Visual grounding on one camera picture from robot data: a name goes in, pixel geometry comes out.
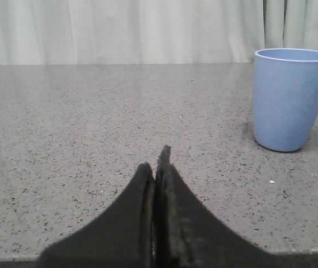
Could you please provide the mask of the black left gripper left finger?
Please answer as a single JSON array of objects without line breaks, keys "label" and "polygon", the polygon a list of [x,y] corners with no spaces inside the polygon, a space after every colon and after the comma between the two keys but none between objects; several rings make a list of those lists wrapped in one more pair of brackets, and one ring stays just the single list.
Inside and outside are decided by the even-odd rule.
[{"label": "black left gripper left finger", "polygon": [[153,172],[146,162],[102,214],[44,249],[37,266],[151,267],[153,198]]}]

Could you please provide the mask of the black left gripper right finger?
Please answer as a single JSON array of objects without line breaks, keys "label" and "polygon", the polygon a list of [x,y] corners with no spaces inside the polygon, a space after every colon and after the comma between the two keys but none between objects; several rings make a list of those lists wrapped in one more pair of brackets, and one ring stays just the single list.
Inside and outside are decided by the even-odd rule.
[{"label": "black left gripper right finger", "polygon": [[158,158],[154,195],[156,267],[280,267],[278,258],[248,242],[196,198],[170,163]]}]

